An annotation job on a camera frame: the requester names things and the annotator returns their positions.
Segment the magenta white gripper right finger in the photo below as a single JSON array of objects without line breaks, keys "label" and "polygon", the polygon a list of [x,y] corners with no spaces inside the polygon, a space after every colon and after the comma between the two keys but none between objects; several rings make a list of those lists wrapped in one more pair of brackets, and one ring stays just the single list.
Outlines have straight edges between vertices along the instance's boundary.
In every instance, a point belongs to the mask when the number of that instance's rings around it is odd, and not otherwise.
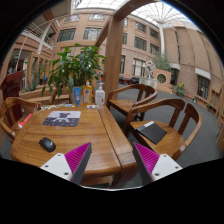
[{"label": "magenta white gripper right finger", "polygon": [[182,169],[169,155],[159,155],[139,143],[134,144],[133,154],[143,185],[147,185]]}]

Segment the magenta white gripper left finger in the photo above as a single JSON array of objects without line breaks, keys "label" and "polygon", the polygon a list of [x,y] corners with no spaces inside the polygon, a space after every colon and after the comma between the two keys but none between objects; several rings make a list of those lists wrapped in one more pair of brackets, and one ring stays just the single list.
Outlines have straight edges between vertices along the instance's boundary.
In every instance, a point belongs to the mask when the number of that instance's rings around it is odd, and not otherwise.
[{"label": "magenta white gripper left finger", "polygon": [[91,143],[86,143],[66,154],[55,154],[41,169],[79,185],[91,153]]}]

